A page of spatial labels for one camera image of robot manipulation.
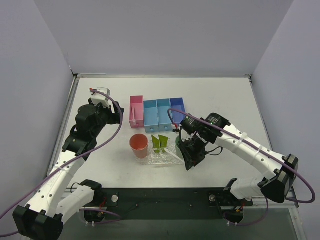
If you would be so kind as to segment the orange plastic cup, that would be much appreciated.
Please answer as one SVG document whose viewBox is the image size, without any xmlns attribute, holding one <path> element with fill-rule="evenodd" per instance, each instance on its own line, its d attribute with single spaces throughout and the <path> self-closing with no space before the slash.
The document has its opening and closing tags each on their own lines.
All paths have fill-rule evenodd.
<svg viewBox="0 0 320 240">
<path fill-rule="evenodd" d="M 133 135 L 129 140 L 129 145 L 137 158 L 144 159 L 147 157 L 149 140 L 144 134 Z"/>
</svg>

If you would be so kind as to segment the small green toothpaste tube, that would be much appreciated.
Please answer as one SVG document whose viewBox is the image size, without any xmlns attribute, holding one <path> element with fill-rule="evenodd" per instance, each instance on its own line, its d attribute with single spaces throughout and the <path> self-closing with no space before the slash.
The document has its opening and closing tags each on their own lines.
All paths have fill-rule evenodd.
<svg viewBox="0 0 320 240">
<path fill-rule="evenodd" d="M 159 137 L 160 149 L 164 151 L 168 147 L 169 138 L 167 136 L 160 135 L 160 134 L 158 135 L 158 137 Z"/>
</svg>

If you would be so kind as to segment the green plastic cup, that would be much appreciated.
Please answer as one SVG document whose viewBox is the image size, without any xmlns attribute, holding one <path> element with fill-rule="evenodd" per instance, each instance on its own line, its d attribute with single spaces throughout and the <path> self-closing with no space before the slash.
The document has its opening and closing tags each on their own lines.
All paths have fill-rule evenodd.
<svg viewBox="0 0 320 240">
<path fill-rule="evenodd" d="M 180 137 L 178 136 L 176 139 L 175 139 L 175 153 L 176 155 L 179 157 L 179 158 L 183 158 L 183 155 L 182 155 L 182 152 L 179 148 L 179 142 L 180 142 Z"/>
</svg>

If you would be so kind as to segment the large green toothpaste tube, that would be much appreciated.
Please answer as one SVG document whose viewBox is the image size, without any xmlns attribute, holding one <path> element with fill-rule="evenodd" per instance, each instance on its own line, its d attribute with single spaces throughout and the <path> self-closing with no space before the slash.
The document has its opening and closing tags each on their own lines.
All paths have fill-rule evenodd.
<svg viewBox="0 0 320 240">
<path fill-rule="evenodd" d="M 160 140 L 154 135 L 151 136 L 151 139 L 152 139 L 153 151 L 156 154 L 160 153 L 160 148 L 161 148 Z"/>
</svg>

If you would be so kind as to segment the pink toothbrush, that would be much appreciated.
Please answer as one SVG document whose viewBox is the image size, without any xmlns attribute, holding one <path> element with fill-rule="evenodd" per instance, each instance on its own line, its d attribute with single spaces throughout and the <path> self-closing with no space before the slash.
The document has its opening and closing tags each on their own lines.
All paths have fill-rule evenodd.
<svg viewBox="0 0 320 240">
<path fill-rule="evenodd" d="M 136 126 L 137 125 L 137 120 L 136 120 L 136 109 L 132 107 L 132 125 Z"/>
</svg>

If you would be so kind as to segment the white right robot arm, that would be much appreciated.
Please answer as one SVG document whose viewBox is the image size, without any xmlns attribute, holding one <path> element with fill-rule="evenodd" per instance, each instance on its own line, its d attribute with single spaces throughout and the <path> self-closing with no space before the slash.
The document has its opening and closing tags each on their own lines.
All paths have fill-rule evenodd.
<svg viewBox="0 0 320 240">
<path fill-rule="evenodd" d="M 180 123 L 180 129 L 190 136 L 187 140 L 180 139 L 177 144 L 186 170 L 196 167 L 209 155 L 207 144 L 215 144 L 262 174 L 256 178 L 230 180 L 226 189 L 236 199 L 264 196 L 275 203 L 283 203 L 296 179 L 292 171 L 298 169 L 299 159 L 293 154 L 284 156 L 258 144 L 217 113 L 211 113 L 205 121 L 206 124 L 185 116 Z"/>
</svg>

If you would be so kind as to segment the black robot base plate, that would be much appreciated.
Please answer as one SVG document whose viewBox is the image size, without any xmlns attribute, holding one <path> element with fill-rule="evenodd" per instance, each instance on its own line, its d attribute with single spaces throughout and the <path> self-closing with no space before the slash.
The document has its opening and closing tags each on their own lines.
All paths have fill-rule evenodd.
<svg viewBox="0 0 320 240">
<path fill-rule="evenodd" d="M 87 222 L 116 220 L 216 220 L 224 210 L 253 206 L 223 187 L 102 188 L 86 204 Z"/>
</svg>

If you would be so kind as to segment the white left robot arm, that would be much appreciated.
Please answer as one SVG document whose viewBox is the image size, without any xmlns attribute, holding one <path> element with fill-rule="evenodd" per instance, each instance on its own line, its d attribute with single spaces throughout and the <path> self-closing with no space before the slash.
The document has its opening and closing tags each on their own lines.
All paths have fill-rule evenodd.
<svg viewBox="0 0 320 240">
<path fill-rule="evenodd" d="M 89 99 L 75 117 L 62 146 L 60 159 L 25 206 L 18 205 L 13 219 L 20 235 L 33 240 L 57 240 L 65 223 L 86 204 L 101 203 L 102 185 L 85 180 L 65 199 L 61 199 L 75 173 L 84 165 L 90 154 L 98 149 L 97 138 L 106 125 L 122 126 L 124 109 L 117 101 L 109 105 L 106 100 Z"/>
</svg>

